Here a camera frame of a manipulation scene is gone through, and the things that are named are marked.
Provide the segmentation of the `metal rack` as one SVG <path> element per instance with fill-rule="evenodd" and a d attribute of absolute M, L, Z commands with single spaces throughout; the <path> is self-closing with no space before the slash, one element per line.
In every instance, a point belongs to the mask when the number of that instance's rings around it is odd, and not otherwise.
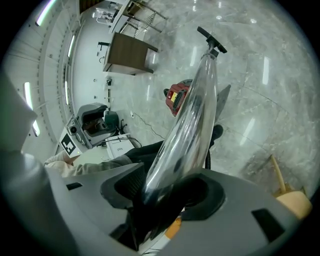
<path fill-rule="evenodd" d="M 127 25 L 133 27 L 135 29 L 135 33 L 139 31 L 146 31 L 149 28 L 161 33 L 162 30 L 153 25 L 154 19 L 156 16 L 159 16 L 164 20 L 168 19 L 159 11 L 152 8 L 145 0 L 121 0 L 120 5 L 121 7 L 110 27 L 110 34 L 115 32 L 121 33 Z M 149 10 L 152 14 L 150 18 L 142 19 L 136 14 L 130 13 L 131 6 L 137 7 L 142 11 Z"/>

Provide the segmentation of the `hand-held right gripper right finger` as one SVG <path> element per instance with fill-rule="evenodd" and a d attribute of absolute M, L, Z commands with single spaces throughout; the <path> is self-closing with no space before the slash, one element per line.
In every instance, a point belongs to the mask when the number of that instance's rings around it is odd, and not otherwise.
<path fill-rule="evenodd" d="M 286 241 L 298 218 L 252 182 L 203 169 L 207 198 L 182 212 L 172 238 L 159 235 L 142 256 L 269 256 Z"/>

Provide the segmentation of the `person's black trousers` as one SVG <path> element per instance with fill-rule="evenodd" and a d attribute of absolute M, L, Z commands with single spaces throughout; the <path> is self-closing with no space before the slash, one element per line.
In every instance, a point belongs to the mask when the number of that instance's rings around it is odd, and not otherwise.
<path fill-rule="evenodd" d="M 223 127 L 219 124 L 213 127 L 209 149 L 215 144 L 215 140 L 219 139 L 223 135 L 223 131 Z M 140 148 L 134 148 L 129 150 L 124 155 L 127 156 L 132 163 L 143 163 L 144 171 L 147 174 L 162 144 L 163 141 L 159 141 L 157 143 L 142 146 Z"/>

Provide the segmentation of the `person's left forearm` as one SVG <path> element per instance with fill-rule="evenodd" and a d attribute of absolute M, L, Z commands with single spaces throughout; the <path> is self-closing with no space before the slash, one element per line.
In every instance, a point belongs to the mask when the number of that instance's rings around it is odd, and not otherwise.
<path fill-rule="evenodd" d="M 72 160 L 65 151 L 61 151 L 58 154 L 48 158 L 44 165 L 49 168 L 53 168 L 59 171 L 62 176 L 68 176 L 74 171 L 74 160 Z"/>

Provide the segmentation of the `brown wooden cabinet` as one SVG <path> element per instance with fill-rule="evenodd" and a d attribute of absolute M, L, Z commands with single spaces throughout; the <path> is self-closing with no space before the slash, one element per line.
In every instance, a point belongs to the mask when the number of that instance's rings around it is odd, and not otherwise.
<path fill-rule="evenodd" d="M 134 37 L 115 32 L 104 57 L 103 72 L 136 75 L 154 72 L 146 66 L 147 53 L 158 49 Z"/>

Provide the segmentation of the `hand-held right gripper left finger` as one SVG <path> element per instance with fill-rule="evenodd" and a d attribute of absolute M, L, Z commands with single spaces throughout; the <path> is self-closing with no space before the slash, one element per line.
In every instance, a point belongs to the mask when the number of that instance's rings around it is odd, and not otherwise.
<path fill-rule="evenodd" d="M 77 255 L 140 256 L 110 236 L 125 223 L 127 210 L 114 208 L 101 195 L 104 181 L 121 178 L 140 167 L 134 163 L 68 178 L 54 168 L 46 168 L 55 203 L 72 234 Z"/>

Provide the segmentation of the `red vacuum cleaner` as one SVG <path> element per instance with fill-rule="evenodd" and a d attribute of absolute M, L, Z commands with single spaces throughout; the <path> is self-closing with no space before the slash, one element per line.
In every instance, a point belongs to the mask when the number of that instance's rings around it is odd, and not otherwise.
<path fill-rule="evenodd" d="M 170 88 L 163 90 L 165 103 L 169 107 L 173 116 L 176 116 L 187 96 L 192 79 L 185 79 L 179 83 L 173 84 Z"/>

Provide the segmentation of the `dark grey board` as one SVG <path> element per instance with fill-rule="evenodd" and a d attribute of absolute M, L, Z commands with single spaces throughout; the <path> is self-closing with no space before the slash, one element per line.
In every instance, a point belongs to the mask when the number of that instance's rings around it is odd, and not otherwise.
<path fill-rule="evenodd" d="M 216 105 L 216 113 L 215 113 L 215 121 L 218 120 L 219 116 L 221 115 L 225 104 L 227 102 L 229 93 L 231 90 L 231 85 L 228 84 L 223 90 L 221 90 L 218 94 L 217 94 L 217 105 Z"/>

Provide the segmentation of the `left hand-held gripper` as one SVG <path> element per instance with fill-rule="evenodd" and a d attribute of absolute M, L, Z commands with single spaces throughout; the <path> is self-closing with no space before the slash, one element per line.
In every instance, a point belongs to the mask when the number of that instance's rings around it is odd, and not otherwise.
<path fill-rule="evenodd" d="M 82 105 L 62 130 L 59 143 L 68 156 L 79 156 L 87 150 L 99 146 L 103 141 L 112 136 L 106 130 L 89 134 L 80 123 L 89 123 L 104 116 L 108 106 L 102 103 Z"/>

